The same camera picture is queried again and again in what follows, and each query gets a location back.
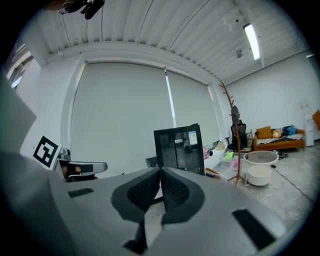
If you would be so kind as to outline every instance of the cushion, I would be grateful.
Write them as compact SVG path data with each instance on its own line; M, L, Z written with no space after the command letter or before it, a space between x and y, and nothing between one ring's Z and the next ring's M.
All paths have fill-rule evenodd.
M257 137L259 140L262 139L270 139L272 138L272 133L271 133L271 127L270 126L266 126L260 129L256 129L257 132Z
M288 131L289 131L289 136L290 136L290 135L294 135L294 134L296 134L296 132L297 132L297 128L294 127L294 125L292 124L292 125L288 128Z
M282 128L282 132L281 132L282 136L288 136L289 135L289 131L288 131L289 127L290 127L290 125L289 126L285 126L285 127Z
M272 132L272 137L275 139L279 139L281 137L281 132L279 130L274 130Z

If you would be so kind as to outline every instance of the wooden coat stand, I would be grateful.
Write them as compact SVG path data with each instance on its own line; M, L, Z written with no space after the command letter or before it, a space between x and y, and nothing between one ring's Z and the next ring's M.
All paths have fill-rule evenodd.
M227 90L227 88L226 88L226 85L225 85L225 83L224 82L222 82L222 85L221 84L219 84L219 86L221 86L223 89L224 89L224 94L226 94L226 96L228 97L228 100L229 100L229 103L230 103L230 107L232 108L233 106L234 106L234 101L235 100L233 100L233 101L231 101L231 98L233 97L233 96L229 96L229 93L228 93L228 90ZM237 143L238 143L238 171L237 171L237 173L236 173L236 176L234 176L234 177L232 177L232 178L230 178L228 181L230 181L230 180L233 180L234 178L236 178L236 180L235 180L235 187L237 186L237 183L238 183L238 180L239 179L242 179L243 180L243 178L240 176L240 164L241 164L241 147L240 147L240 136L239 136L239 128L238 128L238 124L237 123L235 123L234 124L234 126L235 126L235 132L236 132L236 140L237 140Z

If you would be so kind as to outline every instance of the ceiling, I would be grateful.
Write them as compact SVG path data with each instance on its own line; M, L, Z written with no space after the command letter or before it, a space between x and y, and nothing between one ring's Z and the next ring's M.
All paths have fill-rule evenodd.
M258 37L259 60L247 23ZM48 56L91 42L133 42L180 55L226 84L309 48L291 19L266 0L105 0L90 20L45 10L35 24L33 36Z

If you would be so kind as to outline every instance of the black rubber pad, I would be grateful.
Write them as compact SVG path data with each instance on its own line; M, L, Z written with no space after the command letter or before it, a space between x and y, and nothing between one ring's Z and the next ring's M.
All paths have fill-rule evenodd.
M71 198L80 197L89 193L94 192L91 188L82 188L74 191L69 191L68 194Z
M112 193L111 202L124 220L141 223L159 190L158 167L118 186Z
M165 167L161 187L166 211L161 220L163 225L187 222L205 202L205 194L197 183Z
M275 238L246 209L235 210L232 215L242 226L256 247L261 250L275 241Z

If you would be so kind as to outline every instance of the sticker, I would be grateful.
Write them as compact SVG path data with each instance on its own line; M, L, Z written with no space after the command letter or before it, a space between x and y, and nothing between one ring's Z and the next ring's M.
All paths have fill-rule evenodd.
M36 146L33 157L37 159L44 168L53 170L60 148L60 144L55 144L45 136L42 136Z
M189 141L190 141L190 145L197 145L198 144L197 133L195 130L189 131Z

